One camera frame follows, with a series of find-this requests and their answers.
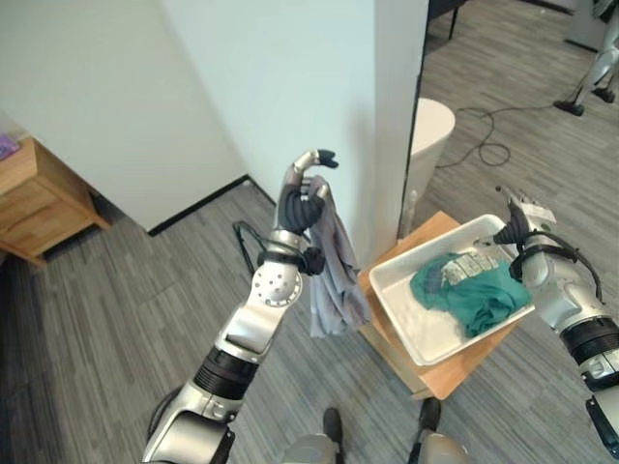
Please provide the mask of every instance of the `wooden side table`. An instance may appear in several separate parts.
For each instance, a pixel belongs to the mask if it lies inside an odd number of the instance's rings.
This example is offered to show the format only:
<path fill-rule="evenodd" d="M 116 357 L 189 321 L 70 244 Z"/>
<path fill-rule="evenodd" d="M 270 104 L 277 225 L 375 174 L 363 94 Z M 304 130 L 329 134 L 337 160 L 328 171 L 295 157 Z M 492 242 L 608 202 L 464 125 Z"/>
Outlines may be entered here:
<path fill-rule="evenodd" d="M 411 390 L 414 399 L 430 396 L 445 399 L 517 324 L 517 321 L 515 321 L 504 329 L 435 365 L 416 365 L 399 341 L 389 316 L 387 316 L 371 288 L 369 269 L 458 226 L 459 224 L 445 213 L 437 213 L 378 258 L 372 266 L 363 270 L 359 276 L 359 284 L 368 298 L 372 311 L 372 321 L 361 328 L 361 333 Z"/>
<path fill-rule="evenodd" d="M 0 161 L 0 249 L 43 266 L 41 253 L 91 224 L 109 227 L 86 184 L 39 142 Z"/>

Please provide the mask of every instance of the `drawer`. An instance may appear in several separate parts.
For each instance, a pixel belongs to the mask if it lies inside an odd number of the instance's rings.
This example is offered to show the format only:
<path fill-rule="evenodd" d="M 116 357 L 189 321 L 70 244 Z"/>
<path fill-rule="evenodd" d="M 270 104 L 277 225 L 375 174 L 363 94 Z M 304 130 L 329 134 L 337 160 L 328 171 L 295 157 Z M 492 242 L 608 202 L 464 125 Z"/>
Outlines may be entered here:
<path fill-rule="evenodd" d="M 35 181 L 28 181 L 0 195 L 0 232 L 57 200 Z"/>
<path fill-rule="evenodd" d="M 0 230 L 0 241 L 36 256 L 91 223 L 91 219 L 57 201 Z"/>

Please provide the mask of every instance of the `chair leg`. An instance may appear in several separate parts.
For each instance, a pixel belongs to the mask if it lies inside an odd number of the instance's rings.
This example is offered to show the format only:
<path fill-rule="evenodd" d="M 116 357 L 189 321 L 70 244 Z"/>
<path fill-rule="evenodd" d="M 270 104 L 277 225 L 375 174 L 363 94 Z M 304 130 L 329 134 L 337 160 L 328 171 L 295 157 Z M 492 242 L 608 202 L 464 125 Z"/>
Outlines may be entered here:
<path fill-rule="evenodd" d="M 456 20 L 457 20 L 457 11 L 459 10 L 459 7 L 454 9 L 454 12 L 452 13 L 452 26 L 449 28 L 449 40 L 452 39 L 452 37 L 454 36 L 454 28 L 456 27 Z"/>

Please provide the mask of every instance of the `purple object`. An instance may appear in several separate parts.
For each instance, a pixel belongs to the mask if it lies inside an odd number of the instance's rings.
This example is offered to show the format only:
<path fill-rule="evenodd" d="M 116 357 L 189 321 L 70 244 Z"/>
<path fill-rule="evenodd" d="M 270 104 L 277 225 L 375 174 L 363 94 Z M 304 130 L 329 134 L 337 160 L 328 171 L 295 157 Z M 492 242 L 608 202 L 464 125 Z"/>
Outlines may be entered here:
<path fill-rule="evenodd" d="M 8 135 L 0 135 L 0 160 L 3 160 L 9 155 L 12 155 L 19 150 L 19 145 L 13 142 Z"/>

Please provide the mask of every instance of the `black baseboard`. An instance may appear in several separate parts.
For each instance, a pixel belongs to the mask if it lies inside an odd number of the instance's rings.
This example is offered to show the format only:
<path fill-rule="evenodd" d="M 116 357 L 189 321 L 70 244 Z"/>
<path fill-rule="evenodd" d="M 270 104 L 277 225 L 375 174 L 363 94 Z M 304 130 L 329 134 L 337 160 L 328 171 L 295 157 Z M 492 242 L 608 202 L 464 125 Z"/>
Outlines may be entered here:
<path fill-rule="evenodd" d="M 539 7 L 548 8 L 549 10 L 554 10 L 555 12 L 565 13 L 566 15 L 574 15 L 574 12 L 569 8 L 562 7 L 561 5 L 555 5 L 551 2 L 545 2 L 544 0 L 520 0 L 525 3 L 531 3 L 533 5 L 537 5 Z"/>
<path fill-rule="evenodd" d="M 262 189 L 261 186 L 259 186 L 256 181 L 253 179 L 252 176 L 248 176 L 248 178 L 250 179 L 251 183 L 253 184 L 254 187 L 256 187 L 260 193 L 262 193 L 264 195 L 264 197 L 269 200 L 269 203 L 271 203 L 273 206 L 277 205 L 278 202 L 275 201 L 273 198 L 271 198 L 271 195 L 269 195 L 266 191 L 264 191 L 264 189 Z"/>
<path fill-rule="evenodd" d="M 222 196 L 227 191 L 230 191 L 230 190 L 234 189 L 235 187 L 240 186 L 245 181 L 252 181 L 253 184 L 255 185 L 255 182 L 253 181 L 253 179 L 249 175 L 245 174 L 244 176 L 239 177 L 235 181 L 232 181 L 227 186 L 224 186 L 224 187 L 220 188 L 219 190 L 214 191 L 209 196 L 207 196 L 205 198 L 202 198 L 200 201 L 198 201 L 196 203 L 193 203 L 191 206 L 189 206 L 189 208 L 186 208 L 185 210 L 183 210 L 180 213 L 174 215 L 170 219 L 167 219 L 164 222 L 162 222 L 161 224 L 156 225 L 155 227 L 153 227 L 151 230 L 148 231 L 148 235 L 150 235 L 151 237 L 155 237 L 157 234 L 161 234 L 165 229 L 167 229 L 168 227 L 174 225 L 176 222 L 178 222 L 182 218 L 186 218 L 188 215 L 193 213 L 195 210 L 198 210 L 198 209 L 202 208 L 204 205 L 206 205 L 207 203 L 209 203 L 209 202 L 215 200 L 216 198 Z"/>
<path fill-rule="evenodd" d="M 571 41 L 570 39 L 565 39 L 564 42 L 567 42 L 568 44 L 571 44 L 571 45 L 579 46 L 580 48 L 584 48 L 585 50 L 593 51 L 594 53 L 598 52 L 598 50 L 594 48 L 593 46 L 583 45 L 582 43 L 574 42 L 574 41 Z"/>

